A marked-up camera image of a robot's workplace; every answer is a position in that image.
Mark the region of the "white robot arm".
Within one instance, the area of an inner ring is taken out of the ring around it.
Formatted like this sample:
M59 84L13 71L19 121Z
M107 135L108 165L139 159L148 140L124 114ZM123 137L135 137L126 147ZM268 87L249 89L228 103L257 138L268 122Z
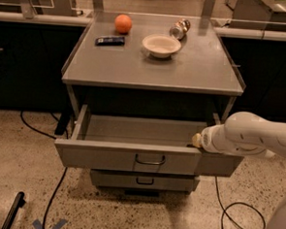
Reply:
M286 158L286 123L238 112L223 124L212 125L192 137L194 147L229 155L276 154ZM275 209L266 229L286 229L286 197Z

